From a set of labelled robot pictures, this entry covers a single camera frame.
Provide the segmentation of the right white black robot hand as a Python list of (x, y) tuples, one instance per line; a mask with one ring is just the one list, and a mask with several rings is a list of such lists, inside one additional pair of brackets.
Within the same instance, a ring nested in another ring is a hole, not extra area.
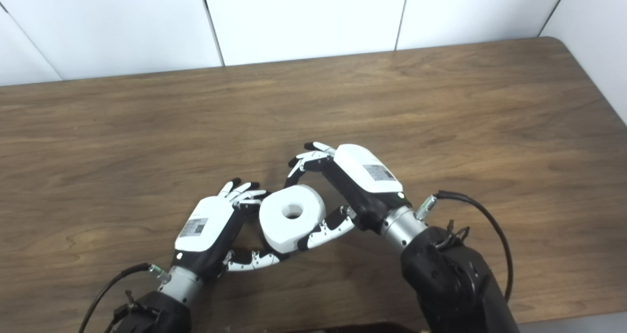
[(320, 172), (346, 203), (296, 242), (299, 251), (318, 247), (353, 228), (373, 231), (403, 251), (426, 229), (414, 219), (402, 184), (367, 148), (356, 144), (333, 148), (324, 143), (306, 143), (304, 147), (305, 153), (288, 163), (291, 170), (285, 188), (298, 184), (306, 172)]

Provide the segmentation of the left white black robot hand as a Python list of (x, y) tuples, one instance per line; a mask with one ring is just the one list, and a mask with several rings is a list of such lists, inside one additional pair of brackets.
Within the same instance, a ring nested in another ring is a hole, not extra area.
[(245, 222), (259, 214), (269, 192), (257, 182), (228, 181), (217, 195), (201, 199), (174, 242), (171, 266), (200, 279), (217, 279), (226, 271), (253, 271), (289, 259), (268, 243), (261, 250), (236, 250), (233, 243)]

